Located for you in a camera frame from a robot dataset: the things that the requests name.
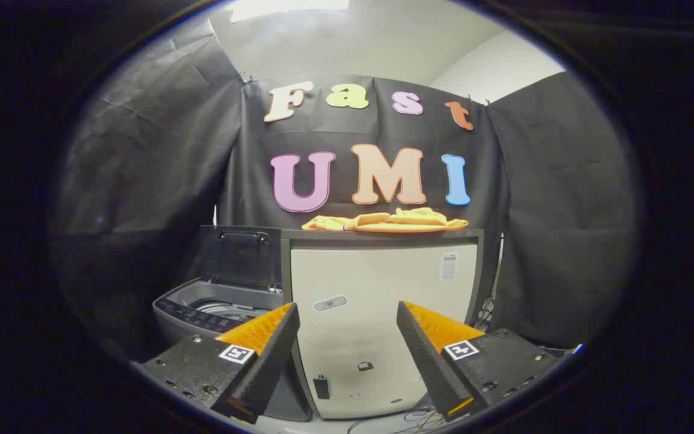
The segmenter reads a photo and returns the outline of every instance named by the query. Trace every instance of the black backdrop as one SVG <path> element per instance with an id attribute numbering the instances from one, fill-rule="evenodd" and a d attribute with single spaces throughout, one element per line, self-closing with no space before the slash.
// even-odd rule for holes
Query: black backdrop
<path id="1" fill-rule="evenodd" d="M 311 80 L 314 89 L 295 108 L 291 118 L 273 123 L 263 121 L 270 107 L 269 90 Z M 356 83 L 366 88 L 369 106 L 363 109 L 332 107 L 325 102 L 331 88 L 339 83 Z M 424 112 L 402 115 L 393 109 L 390 96 L 396 91 L 415 93 Z M 482 281 L 477 298 L 480 307 L 490 294 L 499 255 L 499 232 L 507 205 L 501 151 L 485 107 L 450 93 L 426 86 L 372 77 L 292 77 L 279 81 L 253 81 L 243 86 L 243 125 L 239 142 L 229 160 L 227 181 L 221 191 L 218 222 L 232 225 L 259 225 L 300 228 L 316 215 L 353 217 L 369 212 L 395 212 L 429 206 L 448 219 L 465 219 L 471 228 L 485 234 Z M 446 102 L 458 101 L 470 114 L 473 131 L 459 127 Z M 350 151 L 358 143 L 378 146 L 390 164 L 401 148 L 417 148 L 422 190 L 427 201 L 418 206 L 390 203 L 380 196 L 374 205 L 357 205 L 352 195 L 358 189 L 358 159 Z M 288 212 L 272 195 L 273 171 L 269 162 L 281 154 L 295 154 L 301 161 L 295 168 L 295 189 L 306 195 L 313 189 L 314 167 L 311 152 L 336 154 L 331 162 L 328 201 L 313 212 Z M 449 178 L 441 156 L 453 154 L 466 160 L 465 186 L 470 204 L 447 203 Z"/>

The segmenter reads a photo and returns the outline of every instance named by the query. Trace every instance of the washing machine lid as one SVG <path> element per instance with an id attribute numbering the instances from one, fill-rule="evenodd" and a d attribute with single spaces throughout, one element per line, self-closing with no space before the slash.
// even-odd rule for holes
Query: washing machine lid
<path id="1" fill-rule="evenodd" d="M 200 237 L 204 280 L 262 289 L 281 284 L 279 228 L 203 225 Z"/>

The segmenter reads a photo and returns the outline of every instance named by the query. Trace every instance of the ceiling light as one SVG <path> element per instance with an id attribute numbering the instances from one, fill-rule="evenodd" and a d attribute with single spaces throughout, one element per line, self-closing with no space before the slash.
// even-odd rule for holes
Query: ceiling light
<path id="1" fill-rule="evenodd" d="M 344 10 L 349 0 L 237 0 L 231 4 L 232 22 L 265 16 L 275 12 L 301 11 L 307 9 Z"/>

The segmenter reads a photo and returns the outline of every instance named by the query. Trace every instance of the black fabric curtain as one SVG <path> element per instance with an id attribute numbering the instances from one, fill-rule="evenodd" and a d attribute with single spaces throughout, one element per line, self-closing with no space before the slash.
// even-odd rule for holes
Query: black fabric curtain
<path id="1" fill-rule="evenodd" d="M 489 107 L 426 86 L 372 77 L 291 77 L 243 82 L 209 22 L 191 24 L 135 58 L 91 101 L 61 163 L 49 228 L 56 277 L 86 327 L 121 358 L 156 354 L 151 302 L 196 277 L 198 227 L 300 228 L 315 215 L 351 217 L 428 206 L 484 228 L 477 307 L 504 263 L 493 323 L 570 346 L 605 321 L 625 278 L 636 208 L 623 144 L 569 74 Z M 314 83 L 291 118 L 265 123 L 270 89 Z M 366 88 L 363 109 L 326 104 L 331 86 Z M 415 93 L 422 115 L 393 109 Z M 459 127 L 446 102 L 469 110 Z M 384 198 L 357 205 L 356 143 L 392 164 L 401 148 L 424 152 L 418 206 Z M 295 190 L 313 187 L 312 152 L 336 154 L 330 195 L 313 212 L 275 202 L 270 159 L 295 154 Z M 467 206 L 447 203 L 441 156 L 463 157 Z"/>
<path id="2" fill-rule="evenodd" d="M 570 72 L 487 112 L 510 188 L 493 326 L 572 348 L 605 324 L 638 245 L 628 144 Z"/>
<path id="3" fill-rule="evenodd" d="M 52 262 L 75 313 L 121 357 L 153 355 L 151 303 L 195 273 L 198 227 L 212 222 L 240 131 L 242 83 L 210 23 L 191 24 L 124 66 L 69 145 L 49 216 Z"/>

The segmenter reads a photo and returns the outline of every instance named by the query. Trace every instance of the sticker label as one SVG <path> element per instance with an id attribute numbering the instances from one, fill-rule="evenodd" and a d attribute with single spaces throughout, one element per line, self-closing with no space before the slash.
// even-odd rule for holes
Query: sticker label
<path id="1" fill-rule="evenodd" d="M 478 353 L 478 349 L 475 348 L 473 344 L 471 344 L 468 341 L 450 344 L 443 347 L 443 349 L 445 349 L 446 352 L 449 353 L 449 356 L 451 356 L 452 360 L 460 360 L 460 358 L 465 358 Z"/>
<path id="2" fill-rule="evenodd" d="M 218 357 L 223 358 L 223 360 L 229 360 L 229 362 L 239 363 L 240 365 L 245 365 L 248 358 L 253 354 L 253 350 L 250 348 L 244 348 L 239 345 L 230 345 L 226 350 L 221 351 Z"/>
<path id="3" fill-rule="evenodd" d="M 316 312 L 322 312 L 323 310 L 333 309 L 344 306 L 345 304 L 347 304 L 347 297 L 338 295 L 327 300 L 312 303 L 312 309 Z"/>
<path id="4" fill-rule="evenodd" d="M 454 280 L 457 274 L 457 253 L 446 253 L 441 258 L 441 280 Z"/>

